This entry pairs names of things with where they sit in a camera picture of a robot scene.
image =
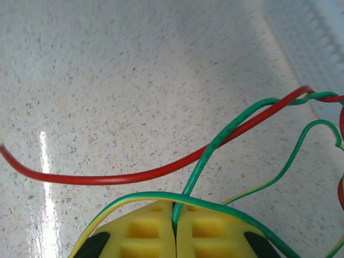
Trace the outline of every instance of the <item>square indentation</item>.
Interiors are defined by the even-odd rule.
[[[149,209],[149,211],[153,211],[153,212],[163,211],[163,207],[156,206],[156,207],[153,207],[153,208]]]
[[[153,246],[122,246],[120,258],[159,258],[159,247]]]
[[[226,226],[220,220],[204,219],[192,223],[193,238],[223,238],[228,236]]]
[[[159,238],[159,223],[156,220],[137,220],[130,224],[128,238]]]
[[[195,258],[234,258],[230,246],[195,246]]]
[[[200,211],[201,208],[195,206],[187,206],[187,211]]]

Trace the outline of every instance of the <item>white speckled surface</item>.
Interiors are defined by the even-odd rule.
[[[1,1],[7,148],[47,173],[133,173],[197,150],[248,105],[299,86],[261,1],[195,3]],[[192,195],[221,202],[265,182],[314,119],[309,105],[288,107],[217,150]],[[148,182],[78,187],[34,181],[0,163],[2,257],[66,257],[107,203],[136,191],[181,192],[195,165]],[[330,130],[318,126],[285,178],[234,207],[302,257],[323,257],[344,232],[336,197],[343,169]]]

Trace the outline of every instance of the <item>black rubber pad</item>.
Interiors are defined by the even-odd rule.
[[[108,232],[100,232],[87,238],[73,258],[99,258],[109,237]]]
[[[257,258],[281,258],[270,242],[261,235],[245,232],[244,236],[257,255]]]

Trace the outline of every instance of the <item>yellow foam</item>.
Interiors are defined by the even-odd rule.
[[[157,201],[99,227],[109,232],[99,258],[176,258],[172,203]]]
[[[110,233],[99,258],[257,258],[244,233],[257,228],[230,215],[184,206],[177,229],[172,203],[153,202],[98,228]]]
[[[224,213],[184,206],[177,229],[178,258],[256,258],[244,233],[257,228]]]

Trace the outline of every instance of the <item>red wire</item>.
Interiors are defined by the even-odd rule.
[[[343,177],[339,180],[339,183],[338,183],[338,199],[339,199],[340,206],[342,206],[342,209],[344,211]]]
[[[342,111],[340,111],[339,115],[339,130],[342,135],[342,139],[344,140],[344,107],[342,107]]]
[[[302,86],[292,93],[288,94],[280,101],[272,105],[271,107],[267,108],[266,110],[259,113],[257,116],[251,118],[249,121],[245,122],[244,124],[237,127],[222,143],[220,146],[228,143],[229,141],[235,139],[236,137],[242,135],[243,133],[247,132],[257,124],[261,123],[262,121],[266,120],[270,116],[277,113],[279,110],[286,107],[290,102],[301,96],[302,94],[311,94],[314,91],[309,86]],[[323,98],[323,101],[330,102],[331,98],[326,97]],[[34,170],[30,170],[20,164],[5,148],[4,145],[0,146],[0,152],[7,160],[7,162],[18,172],[21,174],[45,182],[51,183],[62,183],[62,184],[76,184],[76,185],[112,185],[112,184],[128,184],[128,183],[136,183],[142,182],[150,179],[154,179],[157,177],[161,177],[167,174],[170,174],[174,171],[177,171],[193,162],[198,160],[202,155],[203,151],[206,149],[207,146],[197,150],[194,153],[189,154],[188,156],[177,160],[171,164],[165,165],[160,168],[151,169],[148,171],[143,171],[135,174],[127,174],[127,175],[114,175],[114,176],[68,176],[68,175],[54,175],[54,174],[45,174],[42,172],[37,172]]]
[[[334,102],[343,102],[344,95],[335,96],[335,97],[324,97],[324,98],[317,98],[318,101],[326,102],[326,103],[334,103]]]

